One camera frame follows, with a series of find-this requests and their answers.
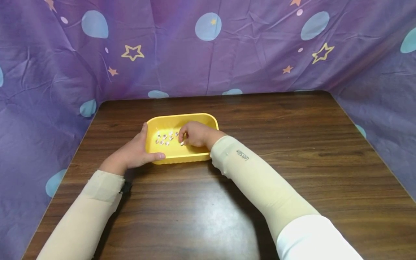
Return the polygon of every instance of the cloth wall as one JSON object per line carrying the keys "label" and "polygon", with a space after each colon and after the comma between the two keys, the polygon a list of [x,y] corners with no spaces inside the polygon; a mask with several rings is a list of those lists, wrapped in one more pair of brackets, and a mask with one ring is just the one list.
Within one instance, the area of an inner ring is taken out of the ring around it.
{"label": "cloth wall", "polygon": [[99,104],[326,90],[416,197],[416,2],[0,1],[0,258],[20,259]]}

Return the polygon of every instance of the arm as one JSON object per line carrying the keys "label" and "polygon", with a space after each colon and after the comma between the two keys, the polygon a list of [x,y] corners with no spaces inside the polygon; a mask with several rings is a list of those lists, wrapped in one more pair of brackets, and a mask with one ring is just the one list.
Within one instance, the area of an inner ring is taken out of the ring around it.
{"label": "arm", "polygon": [[147,124],[130,142],[100,166],[42,248],[38,260],[90,260],[110,216],[116,211],[124,172],[161,160],[164,154],[147,154]]}
{"label": "arm", "polygon": [[249,148],[196,122],[181,129],[179,141],[185,133],[185,144],[206,145],[213,165],[264,215],[280,259],[362,260],[327,218]]}

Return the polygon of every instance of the right hand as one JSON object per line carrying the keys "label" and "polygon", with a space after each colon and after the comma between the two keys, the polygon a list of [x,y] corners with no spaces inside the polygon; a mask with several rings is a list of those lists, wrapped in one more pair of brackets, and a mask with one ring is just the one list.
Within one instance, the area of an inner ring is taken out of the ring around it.
{"label": "right hand", "polygon": [[206,146],[211,150],[212,146],[226,134],[210,128],[200,122],[190,121],[186,123],[179,131],[179,142],[184,145],[196,147]]}
{"label": "right hand", "polygon": [[99,169],[112,174],[124,175],[127,169],[164,159],[165,154],[163,153],[148,154],[146,152],[147,128],[147,123],[144,123],[141,132],[105,159]]}

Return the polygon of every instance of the white dot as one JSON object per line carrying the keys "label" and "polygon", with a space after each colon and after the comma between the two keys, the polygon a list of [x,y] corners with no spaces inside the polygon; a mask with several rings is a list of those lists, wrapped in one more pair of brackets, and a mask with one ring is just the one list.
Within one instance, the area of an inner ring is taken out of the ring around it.
{"label": "white dot", "polygon": [[68,20],[67,20],[65,17],[63,17],[63,16],[61,16],[61,21],[62,21],[64,24],[68,24]]}

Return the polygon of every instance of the wooden table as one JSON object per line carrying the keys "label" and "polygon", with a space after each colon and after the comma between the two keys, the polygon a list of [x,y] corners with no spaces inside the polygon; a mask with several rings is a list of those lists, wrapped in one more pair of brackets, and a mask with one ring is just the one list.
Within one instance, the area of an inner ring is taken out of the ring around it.
{"label": "wooden table", "polygon": [[[23,259],[35,259],[100,163],[155,116],[206,112],[332,220],[366,260],[416,259],[416,205],[324,92],[101,105]],[[147,165],[96,259],[277,259],[267,224],[209,161]]]}

